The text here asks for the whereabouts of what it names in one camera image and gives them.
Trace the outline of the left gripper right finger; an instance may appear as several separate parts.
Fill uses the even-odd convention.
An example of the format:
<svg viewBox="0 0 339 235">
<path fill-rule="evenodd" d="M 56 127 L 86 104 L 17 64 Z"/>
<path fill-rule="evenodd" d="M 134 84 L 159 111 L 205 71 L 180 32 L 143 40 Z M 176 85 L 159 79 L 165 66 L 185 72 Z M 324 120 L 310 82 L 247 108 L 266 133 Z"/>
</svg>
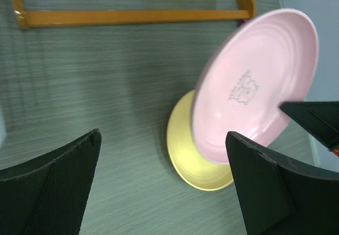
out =
<svg viewBox="0 0 339 235">
<path fill-rule="evenodd" d="M 247 234 L 338 234 L 338 173 L 237 132 L 226 149 Z"/>
</svg>

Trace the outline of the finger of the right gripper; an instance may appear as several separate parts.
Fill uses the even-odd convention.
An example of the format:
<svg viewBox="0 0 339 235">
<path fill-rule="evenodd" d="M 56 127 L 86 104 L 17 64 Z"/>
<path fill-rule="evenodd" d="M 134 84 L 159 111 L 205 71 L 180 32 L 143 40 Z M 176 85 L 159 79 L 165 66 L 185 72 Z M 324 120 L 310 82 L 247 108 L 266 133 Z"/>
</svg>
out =
<svg viewBox="0 0 339 235">
<path fill-rule="evenodd" d="M 280 110 L 328 150 L 338 150 L 338 101 L 283 102 Z"/>
</svg>

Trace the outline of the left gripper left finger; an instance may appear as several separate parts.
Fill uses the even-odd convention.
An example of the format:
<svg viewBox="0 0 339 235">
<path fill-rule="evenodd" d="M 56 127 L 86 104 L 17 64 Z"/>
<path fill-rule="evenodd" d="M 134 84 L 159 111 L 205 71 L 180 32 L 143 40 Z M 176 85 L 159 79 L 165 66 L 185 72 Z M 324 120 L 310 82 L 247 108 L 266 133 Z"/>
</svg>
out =
<svg viewBox="0 0 339 235">
<path fill-rule="evenodd" d="M 1 170 L 1 234 L 79 234 L 102 136 L 69 144 Z"/>
</svg>

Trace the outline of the pink plate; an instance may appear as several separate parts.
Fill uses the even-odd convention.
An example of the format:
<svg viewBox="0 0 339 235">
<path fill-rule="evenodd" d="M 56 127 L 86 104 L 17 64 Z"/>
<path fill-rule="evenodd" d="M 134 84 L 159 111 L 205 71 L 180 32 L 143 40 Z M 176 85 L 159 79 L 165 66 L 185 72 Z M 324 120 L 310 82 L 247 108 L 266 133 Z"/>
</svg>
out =
<svg viewBox="0 0 339 235">
<path fill-rule="evenodd" d="M 201 73 L 191 108 L 198 152 L 210 162 L 229 162 L 226 135 L 236 131 L 264 146 L 289 124 L 279 107 L 302 101 L 319 54 L 314 23 L 304 12 L 281 8 L 238 27 Z"/>
</svg>

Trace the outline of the yellow plate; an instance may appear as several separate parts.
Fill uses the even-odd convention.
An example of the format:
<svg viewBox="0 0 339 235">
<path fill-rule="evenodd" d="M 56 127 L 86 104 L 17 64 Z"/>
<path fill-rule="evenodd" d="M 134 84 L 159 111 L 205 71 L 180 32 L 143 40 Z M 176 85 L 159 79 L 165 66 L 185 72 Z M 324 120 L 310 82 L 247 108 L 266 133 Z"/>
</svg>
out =
<svg viewBox="0 0 339 235">
<path fill-rule="evenodd" d="M 214 164 L 197 151 L 190 129 L 190 109 L 194 90 L 183 95 L 174 106 L 166 129 L 166 145 L 178 175 L 202 191 L 217 191 L 233 183 L 230 165 Z"/>
</svg>

